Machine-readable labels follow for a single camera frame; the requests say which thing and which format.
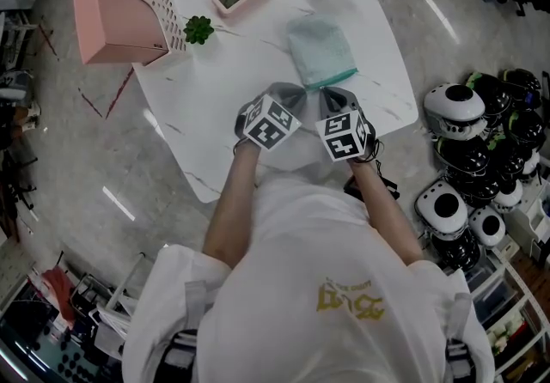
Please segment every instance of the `wrist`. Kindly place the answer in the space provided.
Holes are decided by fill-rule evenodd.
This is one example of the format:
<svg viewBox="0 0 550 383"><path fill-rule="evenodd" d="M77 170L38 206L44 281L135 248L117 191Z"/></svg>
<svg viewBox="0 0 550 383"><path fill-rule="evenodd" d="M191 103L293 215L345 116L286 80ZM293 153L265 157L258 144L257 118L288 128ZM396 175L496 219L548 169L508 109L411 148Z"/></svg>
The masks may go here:
<svg viewBox="0 0 550 383"><path fill-rule="evenodd" d="M251 140L244 140L235 146L235 157L240 155L247 155L258 159L260 157L260 147Z"/></svg>
<svg viewBox="0 0 550 383"><path fill-rule="evenodd" d="M364 176L365 174L376 173L370 161L354 161L350 159L348 164L355 178L358 178L360 175Z"/></svg>

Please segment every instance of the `white table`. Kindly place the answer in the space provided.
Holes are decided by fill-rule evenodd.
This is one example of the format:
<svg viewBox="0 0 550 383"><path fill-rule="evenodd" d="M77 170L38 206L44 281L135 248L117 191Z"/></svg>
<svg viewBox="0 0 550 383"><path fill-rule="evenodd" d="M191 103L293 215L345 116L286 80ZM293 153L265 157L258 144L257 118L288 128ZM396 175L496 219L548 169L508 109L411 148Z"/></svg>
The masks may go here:
<svg viewBox="0 0 550 383"><path fill-rule="evenodd" d="M150 109L197 197L219 198L233 161L238 109L272 82L300 83L285 36L287 21L321 12L333 15L348 39L359 73L339 84L357 96L367 119L382 136L418 117L405 65L378 0L269 0L227 21L211 0L175 0L182 19L206 15L216 33L193 58L168 71L135 64ZM260 170L294 171L326 161L318 138L319 92L309 94L302 129L271 153L262 151Z"/></svg>

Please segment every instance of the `floor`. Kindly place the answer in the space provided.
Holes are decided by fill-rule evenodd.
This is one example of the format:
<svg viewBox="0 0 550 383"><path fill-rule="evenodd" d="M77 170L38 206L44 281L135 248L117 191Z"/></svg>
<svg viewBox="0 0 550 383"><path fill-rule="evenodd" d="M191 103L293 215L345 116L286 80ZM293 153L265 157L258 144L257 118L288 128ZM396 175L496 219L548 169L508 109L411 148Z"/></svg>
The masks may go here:
<svg viewBox="0 0 550 383"><path fill-rule="evenodd" d="M496 74L523 67L540 76L550 65L548 14L527 9L527 17L519 18L511 4L481 0L380 3L420 106L434 86L463 81L473 70ZM81 64L72 0L40 0L34 19L42 16L54 31L53 48L44 46L28 61L43 114L40 128L25 136L39 157L29 175L39 188L32 199L40 220L21 210L26 224L20 223L23 245L38 268L51 267L63 250L71 263L116 283L138 252L154 258L165 243L200 247L214 204L195 198L148 114L131 67ZM436 176L422 115L383 141L382 172L399 185L401 206L413 218L413 200Z"/></svg>

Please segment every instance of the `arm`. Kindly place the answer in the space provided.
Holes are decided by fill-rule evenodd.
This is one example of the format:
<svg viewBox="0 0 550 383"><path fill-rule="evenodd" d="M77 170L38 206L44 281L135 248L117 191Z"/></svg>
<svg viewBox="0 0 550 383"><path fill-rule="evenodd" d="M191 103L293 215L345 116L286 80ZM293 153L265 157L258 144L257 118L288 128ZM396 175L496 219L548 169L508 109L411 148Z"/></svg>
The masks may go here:
<svg viewBox="0 0 550 383"><path fill-rule="evenodd" d="M350 162L369 212L370 224L406 265L423 258L411 224L369 163Z"/></svg>
<svg viewBox="0 0 550 383"><path fill-rule="evenodd" d="M206 232L203 253L232 269L248 250L252 232L252 197L260 148L245 142L235 159Z"/></svg>

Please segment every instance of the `folded cloth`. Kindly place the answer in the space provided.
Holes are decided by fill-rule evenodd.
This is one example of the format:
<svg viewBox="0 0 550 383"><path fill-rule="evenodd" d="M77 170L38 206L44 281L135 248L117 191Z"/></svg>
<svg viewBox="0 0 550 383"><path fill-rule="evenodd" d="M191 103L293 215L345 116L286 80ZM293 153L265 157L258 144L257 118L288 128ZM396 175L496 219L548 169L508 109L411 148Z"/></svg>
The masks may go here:
<svg viewBox="0 0 550 383"><path fill-rule="evenodd" d="M344 81L358 70L350 46L336 21L327 15L306 15L287 24L290 51L306 88Z"/></svg>

